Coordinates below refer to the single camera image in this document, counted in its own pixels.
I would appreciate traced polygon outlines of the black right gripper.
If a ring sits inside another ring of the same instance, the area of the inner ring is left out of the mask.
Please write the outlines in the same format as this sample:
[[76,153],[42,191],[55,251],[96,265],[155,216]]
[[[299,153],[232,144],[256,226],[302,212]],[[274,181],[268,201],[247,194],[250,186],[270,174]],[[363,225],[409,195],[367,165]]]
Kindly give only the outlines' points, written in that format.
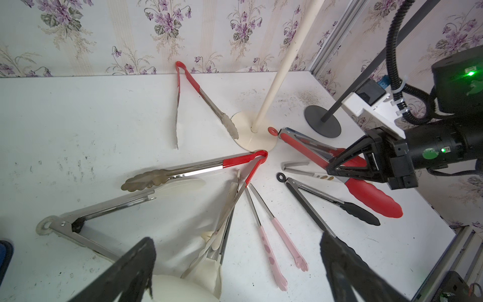
[[327,173],[387,183],[392,190],[418,186],[409,147],[386,127],[373,128],[329,161]]

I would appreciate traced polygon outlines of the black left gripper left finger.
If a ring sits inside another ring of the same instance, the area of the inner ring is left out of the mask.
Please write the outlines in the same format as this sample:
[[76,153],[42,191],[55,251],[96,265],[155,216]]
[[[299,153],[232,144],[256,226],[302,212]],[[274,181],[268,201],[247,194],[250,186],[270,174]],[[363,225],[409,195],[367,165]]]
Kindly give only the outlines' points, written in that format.
[[141,301],[144,292],[153,295],[155,260],[153,239],[145,237],[71,301]]

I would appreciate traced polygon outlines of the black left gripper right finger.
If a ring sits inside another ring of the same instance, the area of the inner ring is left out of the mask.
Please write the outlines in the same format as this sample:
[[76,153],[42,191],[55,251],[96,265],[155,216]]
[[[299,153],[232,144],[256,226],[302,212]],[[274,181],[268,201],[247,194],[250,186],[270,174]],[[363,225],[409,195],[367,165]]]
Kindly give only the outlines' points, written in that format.
[[355,293],[364,301],[408,301],[338,237],[324,232],[319,246],[335,301],[357,301]]

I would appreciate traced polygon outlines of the steel tongs white ring large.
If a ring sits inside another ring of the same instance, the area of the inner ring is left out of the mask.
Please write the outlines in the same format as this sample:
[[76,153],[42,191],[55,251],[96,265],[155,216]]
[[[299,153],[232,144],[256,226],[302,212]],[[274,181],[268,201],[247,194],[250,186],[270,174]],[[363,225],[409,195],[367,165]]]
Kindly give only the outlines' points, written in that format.
[[170,182],[157,189],[145,189],[136,193],[130,193],[112,200],[64,213],[60,216],[51,215],[44,218],[36,226],[36,233],[42,236],[54,232],[59,237],[63,237],[81,247],[90,249],[99,257],[114,263],[121,258],[120,255],[80,234],[86,221],[152,201],[158,196],[178,195],[188,190],[198,190],[205,185],[206,182],[202,179],[182,179]]

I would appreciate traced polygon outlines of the red silicone tip tongs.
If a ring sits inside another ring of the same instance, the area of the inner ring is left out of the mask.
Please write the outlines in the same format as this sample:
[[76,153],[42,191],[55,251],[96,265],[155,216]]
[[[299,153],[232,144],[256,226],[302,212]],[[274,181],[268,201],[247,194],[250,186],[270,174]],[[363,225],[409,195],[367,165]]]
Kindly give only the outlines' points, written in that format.
[[[282,141],[295,148],[316,165],[328,171],[329,161],[340,155],[344,149],[336,148],[299,133],[291,128],[283,128],[277,130],[273,127],[268,128],[268,132],[280,138]],[[361,201],[376,213],[389,218],[401,218],[403,216],[402,207],[393,200],[392,197],[386,195],[373,184],[357,180],[354,178],[338,176],[338,180],[342,181],[353,197]]]

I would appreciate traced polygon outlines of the black silicone tip tongs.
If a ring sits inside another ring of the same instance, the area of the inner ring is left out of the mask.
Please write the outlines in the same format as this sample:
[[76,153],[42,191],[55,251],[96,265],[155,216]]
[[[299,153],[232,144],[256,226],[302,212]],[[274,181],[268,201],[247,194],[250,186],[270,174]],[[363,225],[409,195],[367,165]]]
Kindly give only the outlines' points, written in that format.
[[282,172],[278,172],[276,174],[276,178],[279,182],[284,183],[288,190],[293,194],[293,196],[297,199],[300,205],[304,208],[307,214],[312,218],[312,220],[319,226],[319,228],[324,231],[325,234],[330,235],[334,239],[337,239],[337,235],[333,232],[333,230],[328,226],[326,221],[322,219],[316,209],[312,206],[312,204],[305,198],[302,191],[305,191],[311,195],[314,195],[326,202],[331,203],[342,209],[348,215],[351,215],[368,225],[373,226],[380,226],[381,223],[379,219],[370,213],[369,211],[361,208],[360,206],[342,201],[334,196],[331,196],[323,191],[317,190],[311,186],[308,186],[302,182],[299,182],[291,177],[286,177],[286,175]]

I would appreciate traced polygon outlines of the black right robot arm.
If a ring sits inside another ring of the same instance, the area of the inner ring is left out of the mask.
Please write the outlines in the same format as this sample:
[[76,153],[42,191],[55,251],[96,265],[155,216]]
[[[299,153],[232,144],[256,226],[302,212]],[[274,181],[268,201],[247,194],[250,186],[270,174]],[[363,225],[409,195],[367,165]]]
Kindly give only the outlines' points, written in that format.
[[386,65],[391,93],[400,115],[412,128],[403,137],[386,127],[374,128],[331,159],[332,176],[387,183],[393,190],[418,185],[416,171],[444,176],[449,164],[475,161],[482,175],[482,47],[468,47],[463,34],[450,30],[447,56],[432,65],[434,85],[429,93],[406,84],[396,60],[401,24],[412,7],[404,1],[386,39]]

